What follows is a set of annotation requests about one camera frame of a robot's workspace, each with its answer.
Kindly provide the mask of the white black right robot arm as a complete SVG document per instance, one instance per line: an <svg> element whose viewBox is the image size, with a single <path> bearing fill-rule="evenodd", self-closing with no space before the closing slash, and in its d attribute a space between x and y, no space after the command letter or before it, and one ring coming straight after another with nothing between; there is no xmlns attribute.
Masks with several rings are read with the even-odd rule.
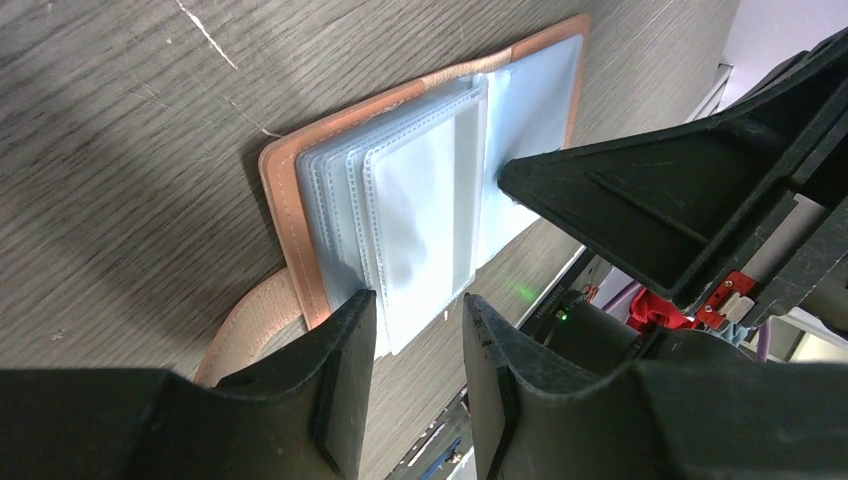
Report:
<svg viewBox="0 0 848 480"><path fill-rule="evenodd" d="M847 335L847 34L786 59L727 109L508 162L497 184L629 275L629 321L559 287L525 332L596 374L713 350L709 332L807 309Z"/></svg>

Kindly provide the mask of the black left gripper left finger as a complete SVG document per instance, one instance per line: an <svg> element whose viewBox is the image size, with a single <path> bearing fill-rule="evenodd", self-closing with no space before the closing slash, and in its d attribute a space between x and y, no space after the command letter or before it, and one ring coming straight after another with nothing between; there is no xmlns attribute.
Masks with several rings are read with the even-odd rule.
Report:
<svg viewBox="0 0 848 480"><path fill-rule="evenodd" d="M5 370L5 479L354 479L376 294L199 386L165 369Z"/></svg>

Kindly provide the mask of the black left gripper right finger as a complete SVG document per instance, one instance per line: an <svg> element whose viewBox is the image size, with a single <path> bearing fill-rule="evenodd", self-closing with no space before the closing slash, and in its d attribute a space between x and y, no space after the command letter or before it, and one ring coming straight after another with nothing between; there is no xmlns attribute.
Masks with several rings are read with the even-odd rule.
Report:
<svg viewBox="0 0 848 480"><path fill-rule="evenodd" d="M843 479L847 368L637 360L597 375L464 298L481 479Z"/></svg>

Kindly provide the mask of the tan leather card holder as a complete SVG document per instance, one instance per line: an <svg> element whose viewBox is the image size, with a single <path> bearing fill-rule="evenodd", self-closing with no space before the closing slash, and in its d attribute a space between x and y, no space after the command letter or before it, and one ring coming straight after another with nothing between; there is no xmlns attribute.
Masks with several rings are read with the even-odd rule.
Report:
<svg viewBox="0 0 848 480"><path fill-rule="evenodd" d="M213 386L287 325L377 295L376 357L400 353L536 220L497 185L567 148L591 18L580 14L281 137L258 170L285 265L227 316L195 374Z"/></svg>

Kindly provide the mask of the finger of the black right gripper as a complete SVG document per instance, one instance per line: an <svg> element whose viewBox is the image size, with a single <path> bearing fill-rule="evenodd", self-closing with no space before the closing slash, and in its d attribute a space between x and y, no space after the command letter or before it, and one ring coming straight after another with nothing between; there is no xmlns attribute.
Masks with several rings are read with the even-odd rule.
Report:
<svg viewBox="0 0 848 480"><path fill-rule="evenodd" d="M509 161L498 187L680 309L740 268L841 141L847 34L687 124Z"/></svg>

